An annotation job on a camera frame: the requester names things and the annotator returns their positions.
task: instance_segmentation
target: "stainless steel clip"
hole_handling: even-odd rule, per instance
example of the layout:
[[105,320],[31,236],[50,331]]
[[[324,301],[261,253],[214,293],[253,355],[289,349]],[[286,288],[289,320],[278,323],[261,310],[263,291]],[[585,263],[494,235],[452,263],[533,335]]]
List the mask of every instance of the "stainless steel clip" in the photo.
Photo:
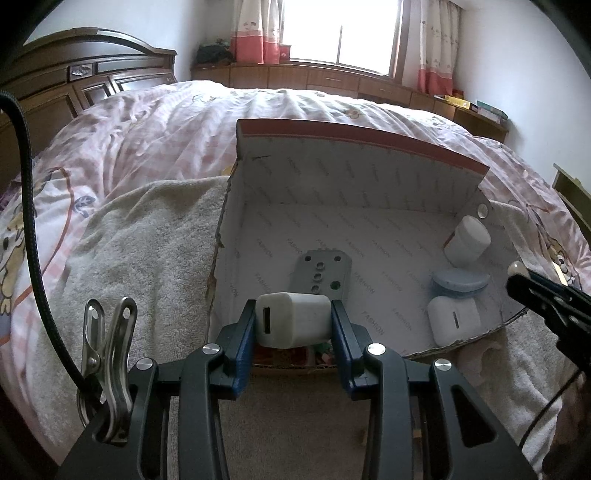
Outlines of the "stainless steel clip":
[[[127,379],[129,348],[134,335],[138,308],[134,300],[124,297],[113,314],[105,339],[105,312],[97,300],[86,303],[82,345],[82,376],[93,376],[97,396],[102,390],[109,407],[109,426],[103,442],[120,442],[127,437],[133,401]],[[82,425],[89,424],[95,411],[77,393],[77,406]]]

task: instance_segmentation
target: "curtain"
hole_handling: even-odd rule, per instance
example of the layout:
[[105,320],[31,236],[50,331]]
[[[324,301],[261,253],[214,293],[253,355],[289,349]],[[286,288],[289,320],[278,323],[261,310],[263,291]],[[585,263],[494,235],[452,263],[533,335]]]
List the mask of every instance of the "curtain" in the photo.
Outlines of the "curtain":
[[230,50],[237,62],[279,63],[282,0],[234,0]]
[[421,66],[418,71],[421,92],[452,94],[460,10],[448,0],[421,0]]

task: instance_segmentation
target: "blue lid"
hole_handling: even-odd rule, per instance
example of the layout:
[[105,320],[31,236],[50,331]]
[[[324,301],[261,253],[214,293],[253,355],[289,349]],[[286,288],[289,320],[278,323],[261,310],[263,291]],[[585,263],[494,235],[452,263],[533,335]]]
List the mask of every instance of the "blue lid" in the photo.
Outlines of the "blue lid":
[[467,293],[480,290],[488,285],[491,276],[488,273],[473,272],[463,268],[450,268],[433,274],[433,281],[443,288]]

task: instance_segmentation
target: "white plastic jar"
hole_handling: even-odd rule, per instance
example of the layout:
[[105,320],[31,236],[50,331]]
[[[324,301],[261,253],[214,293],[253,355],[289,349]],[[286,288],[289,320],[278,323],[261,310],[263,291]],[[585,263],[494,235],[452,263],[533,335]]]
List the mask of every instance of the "white plastic jar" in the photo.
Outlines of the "white plastic jar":
[[482,222],[466,215],[443,244],[443,253],[454,267],[474,263],[491,244],[491,235]]

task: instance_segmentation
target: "wrinkled fabric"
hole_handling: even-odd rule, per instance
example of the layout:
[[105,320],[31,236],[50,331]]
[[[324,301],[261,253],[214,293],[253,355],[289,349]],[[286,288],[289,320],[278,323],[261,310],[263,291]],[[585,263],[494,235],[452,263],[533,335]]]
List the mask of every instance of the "wrinkled fabric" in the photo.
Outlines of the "wrinkled fabric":
[[[534,235],[539,236],[542,224],[546,237],[539,241],[559,246],[583,289],[591,286],[589,247],[558,194],[499,142],[473,137],[429,112],[314,91],[238,90],[201,81],[109,97],[64,127],[38,156],[35,180],[46,181],[35,196],[35,210],[48,296],[97,208],[155,180],[222,174],[236,158],[239,118],[360,125],[418,138],[481,161],[490,167],[480,185],[484,194],[526,212],[533,219]],[[0,235],[8,232],[20,204],[20,196],[14,197],[0,213]],[[18,304],[10,312],[9,341],[0,346],[0,384],[35,432],[38,423],[27,366],[35,356],[42,325],[30,294],[26,261],[18,270],[12,296]]]

